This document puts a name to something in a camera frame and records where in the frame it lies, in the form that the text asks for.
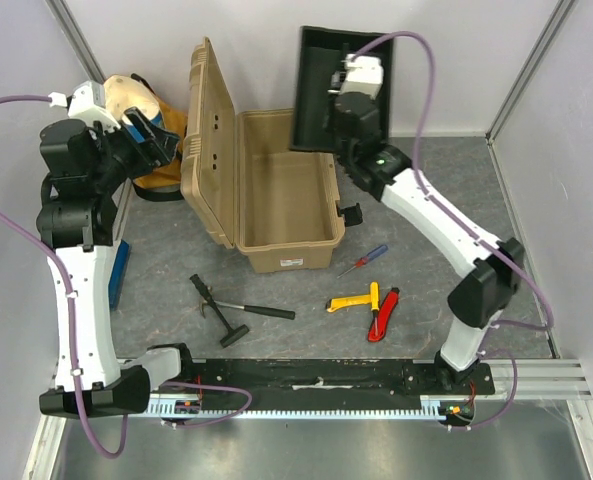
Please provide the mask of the black tool box tray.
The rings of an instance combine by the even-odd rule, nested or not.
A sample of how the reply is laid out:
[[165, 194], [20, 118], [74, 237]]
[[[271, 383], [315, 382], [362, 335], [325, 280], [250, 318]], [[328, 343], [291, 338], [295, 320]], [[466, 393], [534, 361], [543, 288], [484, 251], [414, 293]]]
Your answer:
[[300, 29], [299, 63], [293, 109], [290, 149], [298, 152], [334, 151], [327, 127], [328, 89], [332, 76], [349, 54], [380, 35], [376, 32], [335, 30], [317, 26]]

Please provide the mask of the tan plastic tool box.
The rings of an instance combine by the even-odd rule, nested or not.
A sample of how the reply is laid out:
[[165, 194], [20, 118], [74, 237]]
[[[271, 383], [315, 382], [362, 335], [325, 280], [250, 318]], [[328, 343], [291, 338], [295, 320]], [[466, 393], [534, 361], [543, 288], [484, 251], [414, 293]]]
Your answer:
[[360, 205], [340, 203], [331, 154], [289, 145], [291, 109], [237, 112], [210, 39], [195, 46], [181, 192], [214, 242], [257, 273], [329, 267]]

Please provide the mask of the black handled claw hammer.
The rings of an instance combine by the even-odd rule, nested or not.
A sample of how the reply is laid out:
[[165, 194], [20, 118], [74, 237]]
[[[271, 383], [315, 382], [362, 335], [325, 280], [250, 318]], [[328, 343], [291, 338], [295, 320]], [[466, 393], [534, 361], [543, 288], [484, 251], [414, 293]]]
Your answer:
[[[220, 308], [220, 310], [222, 308], [232, 309], [232, 310], [241, 310], [241, 311], [255, 314], [255, 315], [281, 318], [281, 319], [287, 319], [287, 320], [294, 320], [296, 317], [296, 312], [291, 311], [291, 310], [278, 309], [278, 308], [265, 307], [265, 306], [257, 306], [257, 305], [248, 305], [248, 304], [232, 304], [232, 303], [227, 303], [227, 302], [223, 302], [223, 301], [219, 301], [219, 300], [215, 300], [215, 301], [216, 301], [218, 307]], [[206, 309], [211, 309], [211, 308], [208, 307], [206, 305], [206, 302], [201, 298], [199, 311], [200, 311], [200, 314], [202, 317], [205, 316]]]

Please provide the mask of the black rubber mallet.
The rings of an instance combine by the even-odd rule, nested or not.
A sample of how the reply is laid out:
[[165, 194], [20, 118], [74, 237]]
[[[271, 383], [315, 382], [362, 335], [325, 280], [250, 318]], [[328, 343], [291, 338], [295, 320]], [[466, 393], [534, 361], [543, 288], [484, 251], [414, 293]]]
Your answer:
[[239, 327], [233, 327], [228, 322], [228, 320], [225, 318], [224, 314], [218, 307], [215, 299], [213, 298], [213, 295], [211, 294], [209, 287], [202, 281], [202, 279], [197, 274], [191, 275], [189, 279], [198, 291], [198, 293], [200, 294], [201, 298], [206, 302], [206, 305], [215, 312], [215, 314], [227, 330], [227, 333], [220, 340], [220, 345], [223, 348], [230, 347], [250, 332], [249, 327], [245, 324]]

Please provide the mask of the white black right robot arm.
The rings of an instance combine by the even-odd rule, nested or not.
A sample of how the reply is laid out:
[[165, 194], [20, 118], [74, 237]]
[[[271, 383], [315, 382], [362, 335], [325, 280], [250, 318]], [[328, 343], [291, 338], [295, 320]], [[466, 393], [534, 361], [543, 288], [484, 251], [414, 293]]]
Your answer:
[[525, 249], [478, 227], [449, 203], [411, 159], [381, 135], [369, 95], [330, 91], [327, 128], [335, 157], [352, 182], [409, 221], [447, 259], [460, 281], [447, 297], [452, 323], [435, 355], [434, 381], [453, 394], [465, 387], [491, 327], [517, 293]]

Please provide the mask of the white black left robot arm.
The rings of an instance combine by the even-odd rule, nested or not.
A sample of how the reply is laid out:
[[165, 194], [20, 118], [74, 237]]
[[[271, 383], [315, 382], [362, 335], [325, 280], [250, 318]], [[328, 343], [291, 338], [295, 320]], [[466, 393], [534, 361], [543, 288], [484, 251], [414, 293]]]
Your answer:
[[192, 388], [183, 344], [149, 348], [121, 364], [110, 326], [109, 286], [120, 233], [115, 192], [171, 162], [179, 137], [131, 107], [111, 126], [98, 114], [60, 120], [40, 133], [48, 167], [36, 220], [57, 295], [59, 361], [39, 397], [45, 415], [92, 418], [141, 414], [151, 391]]

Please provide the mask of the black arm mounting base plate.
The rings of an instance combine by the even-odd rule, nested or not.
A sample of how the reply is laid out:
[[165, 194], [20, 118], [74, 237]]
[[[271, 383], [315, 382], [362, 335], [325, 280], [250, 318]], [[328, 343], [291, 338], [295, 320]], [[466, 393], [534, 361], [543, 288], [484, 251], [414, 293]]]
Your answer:
[[406, 396], [463, 398], [472, 393], [496, 393], [487, 364], [476, 366], [464, 380], [451, 383], [431, 363], [402, 359], [207, 359], [194, 362], [175, 379], [202, 386], [241, 388], [251, 395], [261, 389], [387, 389]]

